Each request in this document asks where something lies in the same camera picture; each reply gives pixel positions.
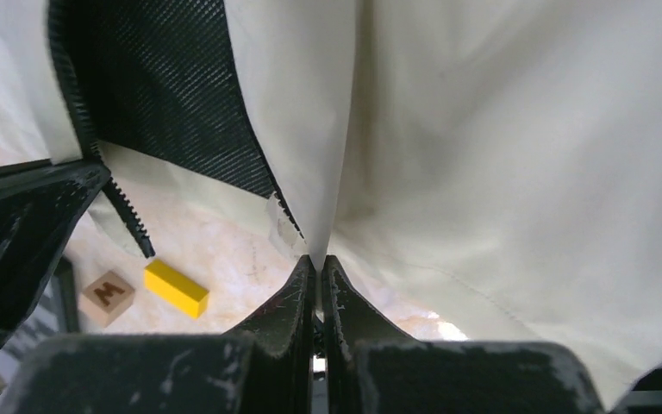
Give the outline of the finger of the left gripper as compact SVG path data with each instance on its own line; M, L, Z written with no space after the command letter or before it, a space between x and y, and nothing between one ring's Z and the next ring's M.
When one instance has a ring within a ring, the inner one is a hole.
M35 308L78 219L108 178L94 161L0 166L0 348Z

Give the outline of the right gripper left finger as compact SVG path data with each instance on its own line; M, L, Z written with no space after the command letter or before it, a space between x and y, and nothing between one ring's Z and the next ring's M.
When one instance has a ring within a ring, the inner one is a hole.
M229 331L68 335L42 342L8 385L2 413L307 413L313 282L286 283Z

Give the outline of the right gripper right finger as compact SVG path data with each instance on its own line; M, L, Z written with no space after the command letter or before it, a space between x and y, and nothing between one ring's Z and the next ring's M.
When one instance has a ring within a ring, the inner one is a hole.
M332 413L602 413L584 365L547 342L426 342L353 288L340 261L322 270Z

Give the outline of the cream zip-up jacket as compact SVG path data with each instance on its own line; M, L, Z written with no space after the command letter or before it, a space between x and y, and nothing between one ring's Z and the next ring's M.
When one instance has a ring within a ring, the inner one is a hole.
M113 333L228 329L334 254L606 409L662 362L662 1L0 1L0 164L91 154L209 291Z

